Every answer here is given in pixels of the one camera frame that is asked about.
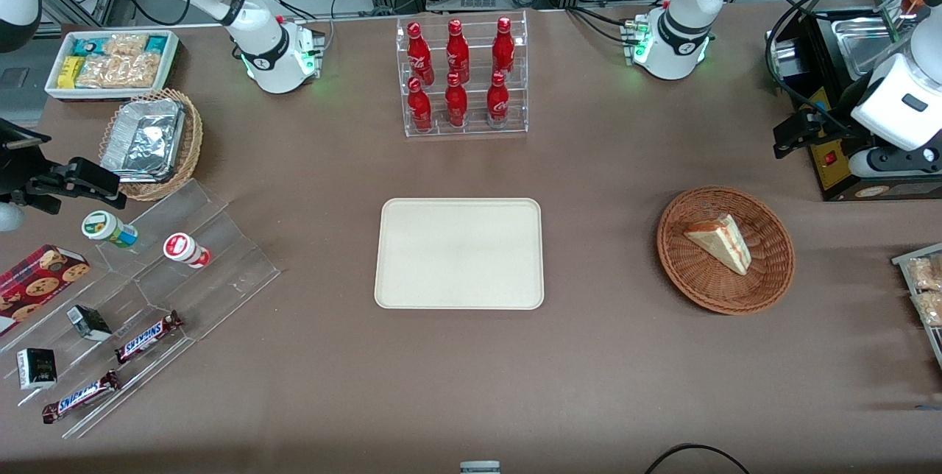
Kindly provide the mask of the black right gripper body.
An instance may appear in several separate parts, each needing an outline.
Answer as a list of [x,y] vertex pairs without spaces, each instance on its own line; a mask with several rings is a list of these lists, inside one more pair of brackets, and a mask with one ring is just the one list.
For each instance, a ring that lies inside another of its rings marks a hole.
[[51,136],[20,127],[1,118],[1,196],[12,199],[15,192],[48,195],[37,188],[35,178],[43,179],[51,166],[40,146]]

